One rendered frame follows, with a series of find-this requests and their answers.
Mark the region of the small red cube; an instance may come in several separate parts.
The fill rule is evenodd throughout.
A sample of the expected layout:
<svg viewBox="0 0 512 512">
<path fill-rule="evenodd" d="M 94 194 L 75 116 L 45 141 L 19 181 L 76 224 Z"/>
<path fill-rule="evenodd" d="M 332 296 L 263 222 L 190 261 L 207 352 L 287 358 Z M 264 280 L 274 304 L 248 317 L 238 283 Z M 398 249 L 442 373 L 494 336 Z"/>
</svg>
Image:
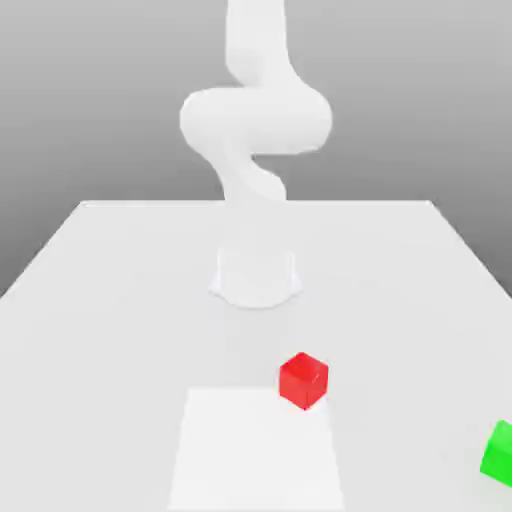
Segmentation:
<svg viewBox="0 0 512 512">
<path fill-rule="evenodd" d="M 300 409 L 308 410 L 327 393 L 328 378 L 327 364 L 299 352 L 280 366 L 279 394 Z"/>
</svg>

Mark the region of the small green cube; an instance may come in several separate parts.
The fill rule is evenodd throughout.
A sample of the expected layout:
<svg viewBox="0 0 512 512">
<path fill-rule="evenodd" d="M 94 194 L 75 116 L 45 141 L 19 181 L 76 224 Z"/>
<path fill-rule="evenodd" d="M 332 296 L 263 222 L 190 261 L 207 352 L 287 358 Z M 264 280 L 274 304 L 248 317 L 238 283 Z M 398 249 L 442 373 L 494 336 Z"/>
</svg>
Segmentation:
<svg viewBox="0 0 512 512">
<path fill-rule="evenodd" d="M 487 442 L 480 472 L 512 488 L 512 424 L 500 419 Z"/>
</svg>

